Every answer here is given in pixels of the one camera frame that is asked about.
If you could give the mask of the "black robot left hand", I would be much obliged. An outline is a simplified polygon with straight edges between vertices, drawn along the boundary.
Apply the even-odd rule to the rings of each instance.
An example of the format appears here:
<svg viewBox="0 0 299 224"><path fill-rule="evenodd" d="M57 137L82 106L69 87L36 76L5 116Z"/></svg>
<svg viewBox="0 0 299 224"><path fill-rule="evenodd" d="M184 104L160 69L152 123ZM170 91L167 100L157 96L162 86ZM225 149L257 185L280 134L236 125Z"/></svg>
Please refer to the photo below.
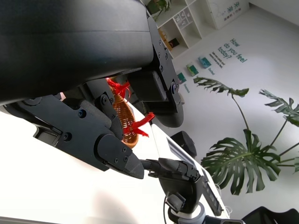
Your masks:
<svg viewBox="0 0 299 224"><path fill-rule="evenodd" d="M182 125L170 53L140 1L1 1L1 110L34 124L36 139L97 169L142 179L107 83L119 75L163 125Z"/></svg>

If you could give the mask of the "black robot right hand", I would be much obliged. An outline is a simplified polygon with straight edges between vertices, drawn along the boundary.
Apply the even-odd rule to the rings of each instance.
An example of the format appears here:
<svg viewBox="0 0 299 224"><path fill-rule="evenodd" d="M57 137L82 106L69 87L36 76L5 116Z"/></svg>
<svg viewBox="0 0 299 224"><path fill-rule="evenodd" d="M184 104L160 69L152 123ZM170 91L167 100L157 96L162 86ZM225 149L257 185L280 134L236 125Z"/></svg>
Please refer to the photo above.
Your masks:
<svg viewBox="0 0 299 224"><path fill-rule="evenodd" d="M195 166L186 162L166 158L141 160L149 176L158 178L160 185L169 198L175 195L179 202L171 203L175 212L193 213L201 197L201 179Z"/></svg>

